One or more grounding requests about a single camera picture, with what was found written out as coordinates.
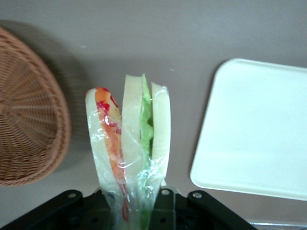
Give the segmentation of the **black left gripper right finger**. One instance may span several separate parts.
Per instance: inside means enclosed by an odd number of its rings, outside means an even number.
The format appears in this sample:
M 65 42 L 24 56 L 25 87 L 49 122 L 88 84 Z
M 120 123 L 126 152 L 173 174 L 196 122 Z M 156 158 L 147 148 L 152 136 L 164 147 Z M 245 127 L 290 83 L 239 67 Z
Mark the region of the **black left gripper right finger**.
M 207 192 L 186 197 L 162 187 L 153 209 L 154 230 L 254 230 L 255 227 Z

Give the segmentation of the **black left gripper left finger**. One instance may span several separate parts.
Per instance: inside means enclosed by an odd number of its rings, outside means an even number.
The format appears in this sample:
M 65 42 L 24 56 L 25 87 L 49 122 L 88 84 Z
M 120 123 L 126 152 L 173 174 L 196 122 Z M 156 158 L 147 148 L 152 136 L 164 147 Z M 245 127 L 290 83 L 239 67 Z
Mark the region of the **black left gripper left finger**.
M 84 197 L 82 192 L 67 190 L 41 204 L 2 230 L 110 230 L 111 209 L 100 189 Z

